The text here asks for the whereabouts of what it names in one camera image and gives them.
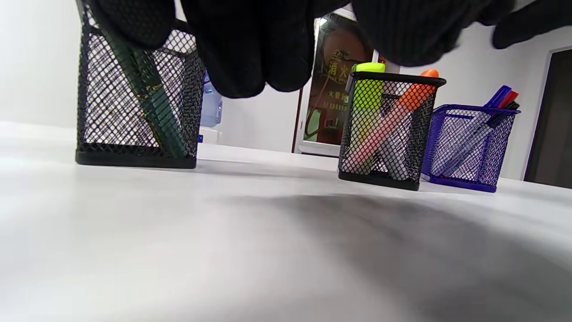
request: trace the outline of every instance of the poster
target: poster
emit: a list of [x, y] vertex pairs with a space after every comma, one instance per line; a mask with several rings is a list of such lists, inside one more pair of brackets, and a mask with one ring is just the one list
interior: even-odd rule
[[332, 13], [319, 24], [304, 140], [339, 145], [347, 117], [348, 75], [355, 64], [371, 62], [374, 49], [351, 19]]

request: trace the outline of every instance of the pen holder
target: pen holder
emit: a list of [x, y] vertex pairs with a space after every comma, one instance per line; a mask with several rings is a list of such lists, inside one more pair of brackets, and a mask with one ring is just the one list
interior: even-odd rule
[[444, 105], [433, 113], [423, 178], [496, 192], [514, 117], [520, 111]]
[[195, 168], [205, 69], [187, 28], [176, 21], [163, 47], [136, 49], [84, 3], [77, 163]]
[[354, 72], [338, 177], [418, 190], [431, 112], [442, 78]]

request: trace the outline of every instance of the door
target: door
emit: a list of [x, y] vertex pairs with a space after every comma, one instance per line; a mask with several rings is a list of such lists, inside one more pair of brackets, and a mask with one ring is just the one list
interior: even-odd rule
[[525, 181], [572, 188], [572, 50], [552, 54]]

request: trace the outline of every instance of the gloved hand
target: gloved hand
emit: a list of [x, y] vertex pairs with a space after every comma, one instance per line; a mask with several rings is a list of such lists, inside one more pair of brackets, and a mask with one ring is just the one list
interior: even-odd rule
[[497, 24], [492, 45], [497, 49], [504, 49], [570, 25], [572, 25], [571, 0], [536, 0]]
[[493, 25], [515, 0], [353, 0], [357, 22], [374, 48], [401, 66], [423, 66], [452, 51], [475, 21]]
[[[173, 0], [89, 0], [94, 17], [116, 37], [156, 49], [170, 34]], [[300, 89], [314, 59], [313, 20], [349, 0], [181, 0], [214, 87], [231, 98], [258, 95], [268, 83]]]

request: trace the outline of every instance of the water bottle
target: water bottle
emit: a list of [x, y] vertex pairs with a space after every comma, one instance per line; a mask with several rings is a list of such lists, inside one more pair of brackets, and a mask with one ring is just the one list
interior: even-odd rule
[[204, 93], [202, 94], [201, 126], [215, 127], [220, 124], [223, 116], [223, 96], [220, 95], [210, 82], [205, 71]]

